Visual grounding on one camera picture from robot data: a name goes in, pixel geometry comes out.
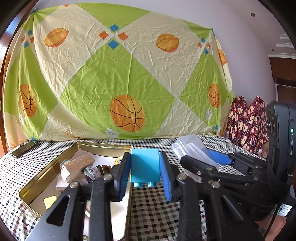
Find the person right hand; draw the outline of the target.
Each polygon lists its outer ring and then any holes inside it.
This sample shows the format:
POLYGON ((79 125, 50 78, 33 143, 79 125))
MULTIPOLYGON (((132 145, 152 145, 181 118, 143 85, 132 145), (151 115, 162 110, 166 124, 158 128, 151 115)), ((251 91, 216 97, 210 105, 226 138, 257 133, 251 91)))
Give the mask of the person right hand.
MULTIPOLYGON (((262 221, 256 221, 256 223, 263 229, 263 233, 265 233, 265 231, 267 230, 272 217, 273 215, 269 214, 266 219, 262 221)), ((274 240, 274 238, 280 233, 282 228, 285 226, 286 222, 287 222, 287 217, 277 215, 264 240, 265 241, 274 240)))

